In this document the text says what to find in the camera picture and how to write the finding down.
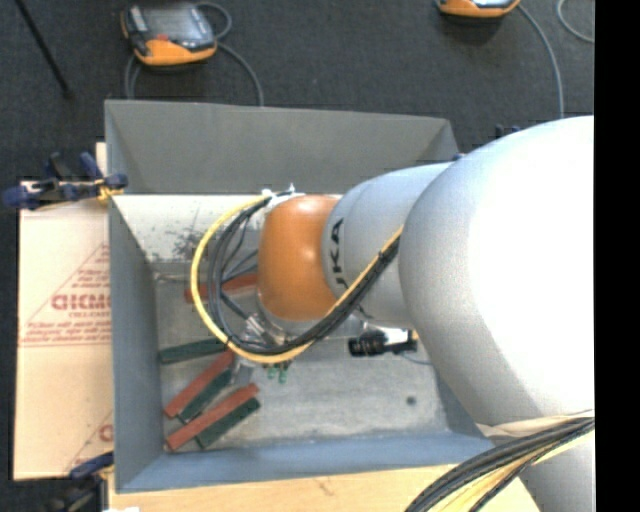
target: black carpet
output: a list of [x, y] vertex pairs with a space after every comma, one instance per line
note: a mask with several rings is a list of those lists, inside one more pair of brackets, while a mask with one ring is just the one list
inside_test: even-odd
[[[16, 3], [0, 16], [0, 188], [41, 176], [53, 151], [73, 164], [104, 136], [103, 101], [123, 97], [129, 49], [120, 31], [124, 0], [25, 0], [73, 98], [59, 84]], [[432, 0], [221, 0], [233, 17], [224, 42], [248, 61], [277, 107], [443, 117], [462, 152], [495, 137], [497, 124], [521, 128], [594, 114], [595, 45], [561, 24], [557, 0], [522, 0], [553, 49], [521, 10], [493, 26], [443, 19]], [[216, 27], [222, 19], [210, 11]], [[565, 19], [593, 35], [595, 0], [569, 0]], [[251, 105], [246, 71], [220, 52], [205, 66], [174, 76], [141, 73], [137, 97]], [[15, 213], [1, 212], [0, 511], [29, 512], [64, 490], [65, 481], [11, 481], [15, 406]], [[51, 254], [50, 264], [55, 264]]]

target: cardboard box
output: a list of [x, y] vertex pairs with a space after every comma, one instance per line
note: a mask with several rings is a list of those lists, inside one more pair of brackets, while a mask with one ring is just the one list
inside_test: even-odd
[[20, 212], [16, 480], [65, 476], [113, 449], [107, 211]]

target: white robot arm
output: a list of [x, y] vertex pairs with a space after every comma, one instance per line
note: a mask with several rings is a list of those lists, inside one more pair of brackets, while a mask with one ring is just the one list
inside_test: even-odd
[[[450, 163], [374, 178], [341, 198], [282, 202], [266, 217], [258, 252], [264, 317], [309, 332], [336, 297], [374, 275], [363, 269], [392, 241], [396, 257], [353, 313], [417, 332], [476, 423], [593, 415], [593, 145], [593, 117], [564, 119]], [[270, 362], [308, 346], [298, 341], [278, 354], [235, 349]], [[545, 512], [595, 510], [595, 442], [522, 479]]]

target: orange device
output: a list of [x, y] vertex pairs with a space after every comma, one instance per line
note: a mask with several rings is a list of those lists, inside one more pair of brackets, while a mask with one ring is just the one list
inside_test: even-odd
[[122, 31], [147, 66], [172, 68], [202, 62], [217, 49], [211, 25], [193, 4], [132, 5], [121, 16]]
[[520, 0], [435, 0], [435, 3], [445, 15], [489, 20], [511, 12]]

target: blue clamp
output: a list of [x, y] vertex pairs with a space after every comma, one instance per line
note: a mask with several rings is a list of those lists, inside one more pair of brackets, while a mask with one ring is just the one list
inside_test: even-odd
[[110, 196], [122, 193], [129, 184], [126, 174], [105, 177], [93, 156], [86, 151], [80, 155], [80, 166], [84, 173], [79, 180], [65, 180], [63, 175], [73, 173], [60, 154], [53, 153], [44, 166], [44, 179], [29, 187], [18, 185], [6, 189], [2, 193], [2, 202], [9, 208], [29, 210], [88, 198], [106, 202]]

